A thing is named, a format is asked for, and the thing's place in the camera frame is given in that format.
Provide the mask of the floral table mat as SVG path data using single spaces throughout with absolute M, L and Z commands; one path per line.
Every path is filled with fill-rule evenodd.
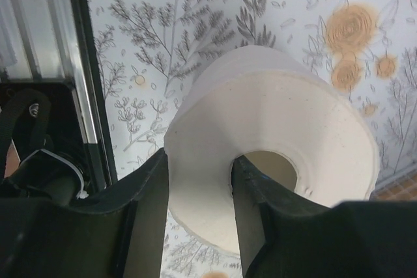
M 88 0 L 123 178 L 162 145 L 192 82 L 231 49 L 290 54 L 369 124 L 373 198 L 416 198 L 416 0 Z

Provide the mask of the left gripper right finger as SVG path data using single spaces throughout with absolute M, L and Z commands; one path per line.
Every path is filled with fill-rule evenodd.
M 231 171 L 245 277 L 415 277 L 416 203 L 327 208 L 237 158 Z

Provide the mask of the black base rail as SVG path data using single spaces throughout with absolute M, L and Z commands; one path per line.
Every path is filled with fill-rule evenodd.
M 93 186 L 117 181 L 87 0 L 1 0 L 1 78 L 71 81 Z

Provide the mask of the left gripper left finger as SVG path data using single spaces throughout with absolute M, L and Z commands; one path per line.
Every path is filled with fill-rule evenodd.
M 1 199 L 2 277 L 158 277 L 169 197 L 158 150 L 107 189 L 60 206 Z

